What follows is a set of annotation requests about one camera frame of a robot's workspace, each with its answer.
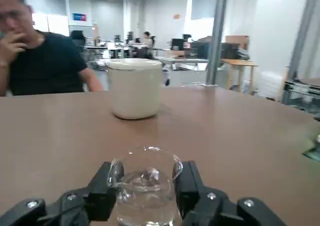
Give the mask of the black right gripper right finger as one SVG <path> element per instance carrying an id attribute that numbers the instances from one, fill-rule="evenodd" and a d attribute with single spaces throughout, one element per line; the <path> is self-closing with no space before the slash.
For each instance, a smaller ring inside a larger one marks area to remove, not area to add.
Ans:
<path id="1" fill-rule="evenodd" d="M 182 225 L 285 225 L 263 201 L 244 197 L 232 202 L 226 193 L 203 184 L 194 161 L 182 163 L 175 179 Z"/>

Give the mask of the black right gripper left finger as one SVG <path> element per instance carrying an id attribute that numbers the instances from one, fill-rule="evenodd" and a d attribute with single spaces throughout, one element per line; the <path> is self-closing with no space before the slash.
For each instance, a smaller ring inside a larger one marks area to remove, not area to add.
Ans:
<path id="1" fill-rule="evenodd" d="M 0 216 L 1 225 L 90 225 L 108 221 L 116 191 L 107 185 L 111 163 L 104 162 L 86 187 L 65 192 L 47 204 L 42 198 L 27 198 Z"/>

